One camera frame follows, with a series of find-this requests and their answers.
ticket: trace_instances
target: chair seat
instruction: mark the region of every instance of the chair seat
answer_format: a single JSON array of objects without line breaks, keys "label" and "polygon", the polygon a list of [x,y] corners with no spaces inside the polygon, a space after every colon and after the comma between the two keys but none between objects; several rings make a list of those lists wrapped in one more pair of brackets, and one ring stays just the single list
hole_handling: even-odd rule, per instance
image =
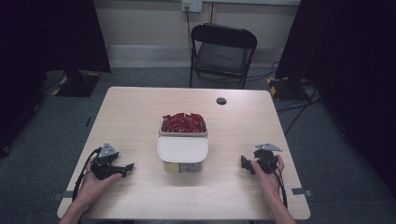
[{"label": "chair seat", "polygon": [[195,66],[200,69],[242,75],[245,70],[247,50],[203,43]]}]

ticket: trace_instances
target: white wall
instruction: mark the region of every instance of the white wall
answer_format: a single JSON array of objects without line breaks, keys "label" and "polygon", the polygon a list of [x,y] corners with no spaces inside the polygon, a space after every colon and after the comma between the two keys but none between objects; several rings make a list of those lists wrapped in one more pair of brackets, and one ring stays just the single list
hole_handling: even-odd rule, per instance
[{"label": "white wall", "polygon": [[[113,66],[114,62],[122,62],[119,66],[128,62],[137,66],[136,62],[150,60],[188,64],[188,24],[180,1],[94,0],[94,3]],[[248,29],[259,41],[254,63],[272,63],[280,58],[297,7],[203,2],[202,13],[190,13],[190,27],[212,21]]]}]

